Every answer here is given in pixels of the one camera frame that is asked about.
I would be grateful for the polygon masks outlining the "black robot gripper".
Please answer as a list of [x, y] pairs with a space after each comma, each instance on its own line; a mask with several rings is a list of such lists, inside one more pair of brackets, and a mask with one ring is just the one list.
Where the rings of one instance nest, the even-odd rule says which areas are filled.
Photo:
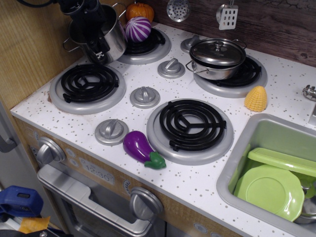
[[104, 36], [99, 36], [105, 23], [105, 13], [98, 0], [59, 0], [63, 14], [68, 15], [82, 32], [86, 41], [86, 54], [95, 64], [110, 63], [108, 45]]

